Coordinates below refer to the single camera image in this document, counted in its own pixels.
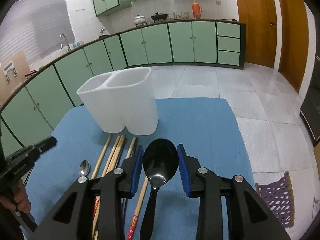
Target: drawer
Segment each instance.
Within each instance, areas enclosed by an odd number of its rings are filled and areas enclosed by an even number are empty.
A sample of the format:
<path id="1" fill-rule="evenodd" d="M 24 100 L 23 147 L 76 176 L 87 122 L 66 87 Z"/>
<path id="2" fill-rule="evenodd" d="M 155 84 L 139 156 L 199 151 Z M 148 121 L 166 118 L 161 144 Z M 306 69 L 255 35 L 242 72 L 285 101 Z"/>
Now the drawer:
<path id="1" fill-rule="evenodd" d="M 218 50 L 240 52 L 240 39 L 218 36 Z"/>
<path id="2" fill-rule="evenodd" d="M 238 52 L 222 51 L 218 50 L 218 64 L 239 65 Z"/>
<path id="3" fill-rule="evenodd" d="M 240 25 L 217 22 L 217 34 L 220 36 L 240 38 Z"/>

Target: human hand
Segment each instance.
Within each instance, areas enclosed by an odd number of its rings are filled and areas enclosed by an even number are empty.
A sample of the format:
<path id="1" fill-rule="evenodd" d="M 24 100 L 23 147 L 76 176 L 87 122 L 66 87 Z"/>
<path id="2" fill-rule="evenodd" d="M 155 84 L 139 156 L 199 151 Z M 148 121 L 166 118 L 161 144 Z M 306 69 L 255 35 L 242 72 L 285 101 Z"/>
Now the human hand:
<path id="1" fill-rule="evenodd" d="M 17 184 L 12 188 L 14 193 L 14 200 L 18 204 L 18 210 L 24 213 L 29 213 L 31 210 L 31 204 L 26 193 L 26 187 L 20 179 Z M 13 204 L 5 196 L 0 196 L 0 203 L 7 209 L 16 210 L 15 204 Z"/>

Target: black pot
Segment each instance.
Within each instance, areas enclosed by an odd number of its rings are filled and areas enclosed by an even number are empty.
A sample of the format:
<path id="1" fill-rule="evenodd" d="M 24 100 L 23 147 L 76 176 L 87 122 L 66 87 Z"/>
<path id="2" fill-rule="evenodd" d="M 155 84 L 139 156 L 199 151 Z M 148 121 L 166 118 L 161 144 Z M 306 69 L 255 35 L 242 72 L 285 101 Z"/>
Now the black pot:
<path id="1" fill-rule="evenodd" d="M 165 13 L 156 12 L 155 15 L 151 16 L 151 19 L 153 19 L 153 21 L 158 21 L 158 20 L 165 20 L 167 17 L 168 15 Z"/>

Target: tile floor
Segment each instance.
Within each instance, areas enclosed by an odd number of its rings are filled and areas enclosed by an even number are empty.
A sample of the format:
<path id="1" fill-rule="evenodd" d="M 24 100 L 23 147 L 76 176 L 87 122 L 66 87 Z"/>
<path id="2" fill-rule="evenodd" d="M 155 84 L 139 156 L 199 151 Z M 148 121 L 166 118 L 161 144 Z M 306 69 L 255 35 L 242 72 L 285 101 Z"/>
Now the tile floor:
<path id="1" fill-rule="evenodd" d="M 298 240 L 320 209 L 320 181 L 313 146 L 299 117 L 302 99 L 276 70 L 246 63 L 244 70 L 205 66 L 152 67 L 156 98 L 225 98 L 232 108 L 256 183 L 289 171 Z"/>

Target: faucet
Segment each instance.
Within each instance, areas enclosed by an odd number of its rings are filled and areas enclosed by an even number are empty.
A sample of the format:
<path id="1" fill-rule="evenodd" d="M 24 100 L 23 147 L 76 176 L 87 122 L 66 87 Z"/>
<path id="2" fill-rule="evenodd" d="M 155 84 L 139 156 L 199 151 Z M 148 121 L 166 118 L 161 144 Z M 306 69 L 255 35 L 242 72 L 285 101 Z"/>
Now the faucet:
<path id="1" fill-rule="evenodd" d="M 63 49 L 63 45 L 62 45 L 62 35 L 64 36 L 64 39 L 66 40 L 67 47 L 68 47 L 68 51 L 71 51 L 71 49 L 70 49 L 70 47 L 69 47 L 69 42 L 68 42 L 67 37 L 65 36 L 64 33 L 61 33 L 61 35 L 60 35 L 61 48 Z"/>

